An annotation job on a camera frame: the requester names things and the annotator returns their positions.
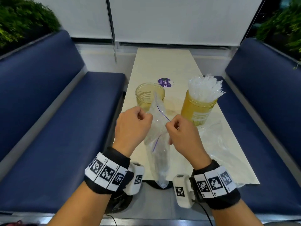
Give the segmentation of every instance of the clear plastic bag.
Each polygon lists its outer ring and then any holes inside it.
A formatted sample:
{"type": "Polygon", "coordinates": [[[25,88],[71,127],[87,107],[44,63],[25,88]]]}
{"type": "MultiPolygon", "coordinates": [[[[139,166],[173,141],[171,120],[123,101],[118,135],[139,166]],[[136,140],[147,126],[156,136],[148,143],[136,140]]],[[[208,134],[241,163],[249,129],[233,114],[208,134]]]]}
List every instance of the clear plastic bag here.
{"type": "Polygon", "coordinates": [[[166,117],[164,104],[154,95],[154,100],[148,113],[153,115],[153,121],[148,135],[144,139],[151,173],[161,188],[166,188],[169,181],[166,176],[169,169],[169,134],[165,127],[169,119],[166,117]]]}
{"type": "Polygon", "coordinates": [[[226,167],[237,187],[242,187],[249,183],[247,181],[254,180],[250,168],[229,151],[222,136],[221,121],[208,126],[198,126],[197,128],[206,152],[211,159],[226,167]]]}

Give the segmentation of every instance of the table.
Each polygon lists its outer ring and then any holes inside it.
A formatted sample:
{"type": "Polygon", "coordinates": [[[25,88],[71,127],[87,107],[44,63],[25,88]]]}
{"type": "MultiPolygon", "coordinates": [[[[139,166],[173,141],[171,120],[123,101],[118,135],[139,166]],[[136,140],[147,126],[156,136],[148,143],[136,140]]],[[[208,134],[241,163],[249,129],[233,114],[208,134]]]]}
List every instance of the table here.
{"type": "MultiPolygon", "coordinates": [[[[168,78],[171,79],[173,86],[165,88],[164,105],[167,117],[171,120],[176,114],[181,113],[188,89],[188,80],[199,75],[201,76],[202,73],[189,50],[138,48],[122,112],[137,105],[135,90],[138,85],[147,82],[157,83],[161,78],[168,78]]],[[[223,135],[230,151],[253,171],[218,104],[213,107],[206,123],[215,122],[217,119],[222,122],[223,135]]],[[[175,150],[173,145],[170,150],[172,163],[167,180],[172,181],[177,174],[191,174],[193,168],[190,163],[175,150]]],[[[137,161],[145,166],[143,180],[154,180],[144,143],[139,144],[135,149],[131,161],[137,161]]],[[[246,181],[244,178],[239,178],[236,182],[245,183],[246,181]]],[[[248,181],[248,183],[259,183],[255,174],[253,181],[248,181]]]]}

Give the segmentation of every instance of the qr code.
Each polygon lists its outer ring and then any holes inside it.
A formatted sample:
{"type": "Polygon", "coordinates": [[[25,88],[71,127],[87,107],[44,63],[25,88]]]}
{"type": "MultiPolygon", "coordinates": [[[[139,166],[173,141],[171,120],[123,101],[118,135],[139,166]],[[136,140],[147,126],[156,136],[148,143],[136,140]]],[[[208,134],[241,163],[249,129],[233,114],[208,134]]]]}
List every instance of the qr code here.
{"type": "Polygon", "coordinates": [[[183,187],[178,187],[178,186],[176,186],[176,187],[175,187],[175,190],[176,190],[177,196],[185,197],[183,187]]]}
{"type": "Polygon", "coordinates": [[[91,167],[91,165],[94,163],[94,161],[96,160],[96,157],[93,159],[93,161],[89,164],[89,167],[91,167]]]}
{"type": "Polygon", "coordinates": [[[105,166],[105,168],[103,169],[103,171],[100,173],[100,177],[103,178],[104,180],[106,180],[107,182],[109,182],[112,178],[112,176],[114,175],[115,170],[113,170],[112,168],[105,166]]]}
{"type": "Polygon", "coordinates": [[[90,170],[94,174],[97,174],[100,171],[102,166],[103,166],[103,163],[100,162],[98,159],[96,159],[95,162],[93,163],[93,165],[90,167],[90,170]]]}
{"type": "Polygon", "coordinates": [[[220,176],[221,176],[221,178],[224,181],[226,186],[229,185],[232,182],[232,180],[231,180],[231,178],[230,178],[227,171],[225,171],[224,173],[221,173],[220,176]]]}
{"type": "Polygon", "coordinates": [[[135,182],[134,182],[134,185],[135,185],[135,184],[140,184],[140,183],[141,183],[141,180],[142,180],[142,175],[137,175],[137,176],[136,176],[136,179],[135,179],[135,182]]]}
{"type": "Polygon", "coordinates": [[[197,182],[201,192],[210,192],[206,181],[197,182]]]}
{"type": "Polygon", "coordinates": [[[115,176],[115,178],[113,179],[113,181],[111,183],[114,184],[114,185],[119,186],[120,183],[121,183],[121,181],[122,181],[122,179],[123,179],[123,177],[124,177],[123,174],[117,173],[116,176],[115,176]]]}
{"type": "Polygon", "coordinates": [[[221,180],[218,176],[208,179],[209,185],[212,190],[218,190],[223,187],[221,180]]]}

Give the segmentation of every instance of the hand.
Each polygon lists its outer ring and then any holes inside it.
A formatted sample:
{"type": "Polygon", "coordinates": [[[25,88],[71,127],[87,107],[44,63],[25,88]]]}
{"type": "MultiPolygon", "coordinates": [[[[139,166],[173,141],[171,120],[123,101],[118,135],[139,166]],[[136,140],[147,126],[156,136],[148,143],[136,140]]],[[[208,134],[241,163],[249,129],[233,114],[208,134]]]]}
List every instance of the hand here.
{"type": "Polygon", "coordinates": [[[112,147],[126,157],[130,157],[146,137],[152,120],[152,114],[146,114],[138,106],[121,113],[117,119],[115,141],[112,147]]]}
{"type": "Polygon", "coordinates": [[[169,144],[173,144],[195,170],[210,165],[211,158],[206,153],[198,129],[192,122],[176,115],[166,124],[166,129],[170,136],[169,144]]]}

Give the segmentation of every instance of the white marker tag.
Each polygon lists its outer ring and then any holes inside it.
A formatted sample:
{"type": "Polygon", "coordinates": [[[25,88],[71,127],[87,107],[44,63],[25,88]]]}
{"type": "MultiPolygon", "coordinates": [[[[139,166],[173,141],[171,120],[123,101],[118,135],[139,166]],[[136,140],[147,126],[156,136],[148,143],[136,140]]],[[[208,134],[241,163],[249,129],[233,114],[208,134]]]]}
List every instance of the white marker tag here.
{"type": "Polygon", "coordinates": [[[203,198],[213,198],[214,195],[211,192],[205,175],[194,175],[194,179],[198,184],[199,190],[201,191],[203,198]]]}
{"type": "Polygon", "coordinates": [[[224,186],[226,187],[228,193],[232,192],[236,188],[236,184],[233,182],[233,179],[231,178],[226,168],[224,166],[220,166],[216,169],[216,172],[219,175],[224,186]]]}
{"type": "Polygon", "coordinates": [[[111,160],[108,160],[94,182],[97,185],[102,186],[103,188],[107,188],[118,168],[118,164],[114,163],[111,160]]]}
{"type": "Polygon", "coordinates": [[[98,153],[92,163],[90,163],[89,166],[85,169],[85,175],[92,181],[95,181],[97,175],[103,169],[108,160],[109,159],[103,156],[102,153],[98,153]]]}
{"type": "Polygon", "coordinates": [[[107,190],[116,191],[126,175],[126,172],[128,172],[128,170],[120,166],[111,180],[111,183],[108,185],[107,190]]]}
{"type": "Polygon", "coordinates": [[[209,187],[214,195],[214,197],[222,196],[227,194],[219,175],[216,172],[216,169],[213,171],[208,171],[205,174],[205,177],[209,183],[209,187]]]}

